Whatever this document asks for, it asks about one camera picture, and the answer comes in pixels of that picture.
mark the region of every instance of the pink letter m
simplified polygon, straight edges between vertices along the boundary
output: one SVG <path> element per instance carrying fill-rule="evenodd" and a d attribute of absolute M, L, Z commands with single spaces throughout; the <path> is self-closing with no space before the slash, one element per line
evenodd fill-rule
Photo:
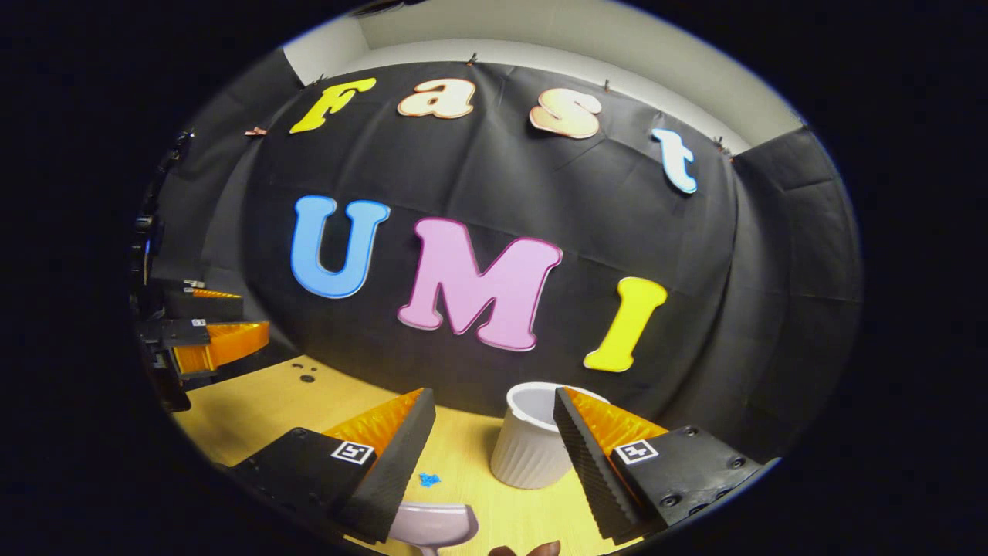
<path fill-rule="evenodd" d="M 549 270 L 562 261 L 562 249 L 519 237 L 480 274 L 463 224 L 425 218 L 416 223 L 415 234 L 422 238 L 422 255 L 412 299 L 398 311 L 400 321 L 425 330 L 439 328 L 443 317 L 436 303 L 442 290 L 454 334 L 466 332 L 493 303 L 490 320 L 477 329 L 480 341 L 512 351 L 535 347 L 532 324 L 538 297 Z"/>

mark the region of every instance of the hand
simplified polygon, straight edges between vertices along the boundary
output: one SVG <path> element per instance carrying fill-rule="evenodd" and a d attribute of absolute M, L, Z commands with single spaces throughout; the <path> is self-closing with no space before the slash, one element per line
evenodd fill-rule
<path fill-rule="evenodd" d="M 529 556 L 559 556 L 559 541 L 546 542 L 532 549 Z M 491 550 L 487 556 L 517 556 L 515 551 L 507 546 L 499 546 Z"/>

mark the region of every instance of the letter u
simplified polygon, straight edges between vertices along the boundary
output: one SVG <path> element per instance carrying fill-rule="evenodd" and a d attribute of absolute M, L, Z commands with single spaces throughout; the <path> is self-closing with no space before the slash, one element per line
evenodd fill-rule
<path fill-rule="evenodd" d="M 347 216 L 353 224 L 347 259 L 339 272 L 326 270 L 319 262 L 326 219 L 334 212 L 336 201 L 329 197 L 308 195 L 295 202 L 298 219 L 291 239 L 291 272 L 309 292 L 341 299 L 356 294 L 367 281 L 377 225 L 387 220 L 391 209 L 374 201 L 354 201 L 347 205 Z"/>

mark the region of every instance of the table surface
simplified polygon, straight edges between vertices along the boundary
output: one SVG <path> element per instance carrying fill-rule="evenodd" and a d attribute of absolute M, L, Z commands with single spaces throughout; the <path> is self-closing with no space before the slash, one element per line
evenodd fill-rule
<path fill-rule="evenodd" d="M 302 382 L 303 374 L 315 381 Z M 399 394 L 302 355 L 193 390 L 192 409 L 173 416 L 206 457 L 235 465 L 293 427 L 326 430 Z M 494 478 L 489 462 L 502 421 L 436 406 L 436 422 L 404 500 L 470 505 L 480 524 L 475 537 L 441 549 L 442 556 L 486 556 L 502 545 L 525 556 L 556 539 L 563 556 L 606 554 L 640 540 L 615 546 L 601 538 L 572 469 L 558 483 L 538 490 L 515 489 Z M 423 487 L 419 473 L 439 475 L 441 482 Z M 375 545 L 350 540 L 383 554 L 419 556 L 417 549 L 395 540 Z"/>

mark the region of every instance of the ceiling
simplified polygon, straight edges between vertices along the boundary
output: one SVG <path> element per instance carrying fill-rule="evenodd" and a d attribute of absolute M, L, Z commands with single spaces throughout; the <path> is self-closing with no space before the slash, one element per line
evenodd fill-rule
<path fill-rule="evenodd" d="M 729 56 L 618 2 L 428 0 L 358 21 L 370 49 L 440 39 L 495 39 L 590 56 L 686 97 L 751 145 L 802 125 L 771 87 Z"/>

